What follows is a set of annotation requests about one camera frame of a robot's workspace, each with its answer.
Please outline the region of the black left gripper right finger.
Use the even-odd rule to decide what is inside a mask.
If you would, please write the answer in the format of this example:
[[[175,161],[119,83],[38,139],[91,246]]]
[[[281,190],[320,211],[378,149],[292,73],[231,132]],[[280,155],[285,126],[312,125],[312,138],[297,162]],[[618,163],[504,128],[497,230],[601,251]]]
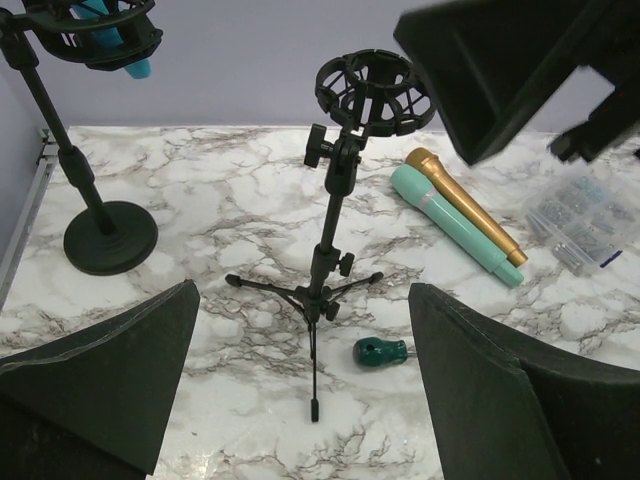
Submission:
[[[430,285],[409,297],[447,479],[635,479],[639,374],[551,346]]]

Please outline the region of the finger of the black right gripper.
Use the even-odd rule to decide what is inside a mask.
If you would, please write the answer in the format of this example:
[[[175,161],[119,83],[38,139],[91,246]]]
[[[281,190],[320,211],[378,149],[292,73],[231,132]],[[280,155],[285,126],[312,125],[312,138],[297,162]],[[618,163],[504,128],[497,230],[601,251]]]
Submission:
[[[501,152],[576,69],[597,1],[449,1],[404,12],[394,38],[457,154]]]

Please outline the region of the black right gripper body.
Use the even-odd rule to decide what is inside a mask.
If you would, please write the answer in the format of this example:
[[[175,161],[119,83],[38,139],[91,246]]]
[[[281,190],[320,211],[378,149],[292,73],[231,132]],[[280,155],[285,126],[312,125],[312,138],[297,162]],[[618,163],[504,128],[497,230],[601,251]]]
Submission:
[[[574,50],[573,62],[588,66],[614,86],[587,119],[558,135],[550,152],[562,162],[590,163],[639,132],[639,3],[589,1],[593,19]]]

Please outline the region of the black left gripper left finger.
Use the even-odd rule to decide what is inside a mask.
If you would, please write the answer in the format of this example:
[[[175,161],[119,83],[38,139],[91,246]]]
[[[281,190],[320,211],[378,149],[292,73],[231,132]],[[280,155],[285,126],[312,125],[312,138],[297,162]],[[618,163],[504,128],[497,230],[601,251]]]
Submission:
[[[158,462],[200,294],[185,280],[1,360],[4,479],[145,479]]]

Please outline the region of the black tripod microphone stand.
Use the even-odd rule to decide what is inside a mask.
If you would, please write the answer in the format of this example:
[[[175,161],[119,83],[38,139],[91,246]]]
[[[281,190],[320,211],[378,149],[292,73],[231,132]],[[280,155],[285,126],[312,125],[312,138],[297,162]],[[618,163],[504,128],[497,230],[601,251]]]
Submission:
[[[369,138],[409,135],[424,128],[435,115],[434,106],[423,111],[415,108],[429,93],[414,66],[382,49],[360,50],[329,60],[318,70],[314,94],[321,110],[339,125],[340,133],[335,141],[328,141],[326,127],[314,124],[307,139],[305,165],[315,168],[323,159],[329,162],[324,182],[329,202],[312,255],[310,282],[286,289],[235,274],[225,278],[232,287],[272,292],[289,303],[307,325],[312,359],[317,357],[319,320],[334,320],[340,298],[359,285],[351,282],[331,288],[326,280],[332,272],[349,276],[355,261],[354,254],[342,253],[333,242],[343,201],[354,190],[361,152]]]

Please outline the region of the gold microphone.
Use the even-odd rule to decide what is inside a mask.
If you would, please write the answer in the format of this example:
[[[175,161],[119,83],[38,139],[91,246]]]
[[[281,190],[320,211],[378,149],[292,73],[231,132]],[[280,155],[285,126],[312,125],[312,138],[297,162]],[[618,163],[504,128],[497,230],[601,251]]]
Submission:
[[[427,177],[445,199],[506,254],[513,266],[520,267],[527,262],[528,257],[520,245],[449,174],[436,154],[418,147],[408,154],[405,162]]]

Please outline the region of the mint green microphone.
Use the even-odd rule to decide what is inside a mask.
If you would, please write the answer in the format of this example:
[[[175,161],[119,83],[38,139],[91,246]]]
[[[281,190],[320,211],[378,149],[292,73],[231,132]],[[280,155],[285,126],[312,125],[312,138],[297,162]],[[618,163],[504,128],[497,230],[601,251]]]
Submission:
[[[425,214],[487,272],[509,287],[523,282],[523,274],[509,262],[507,255],[418,170],[407,164],[397,167],[391,175],[391,185],[406,202]]]

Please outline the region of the blue microphone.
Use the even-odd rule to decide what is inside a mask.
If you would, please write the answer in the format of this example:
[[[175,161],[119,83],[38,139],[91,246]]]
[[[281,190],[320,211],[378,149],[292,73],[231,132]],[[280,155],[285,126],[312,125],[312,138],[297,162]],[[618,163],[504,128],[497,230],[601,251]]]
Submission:
[[[102,0],[87,0],[72,6],[75,15],[80,19],[92,19],[110,12]],[[99,30],[93,33],[93,38],[101,47],[117,47],[124,44],[124,40],[116,28]],[[142,80],[151,76],[151,63],[147,59],[137,60],[125,65],[123,69],[135,79]]]

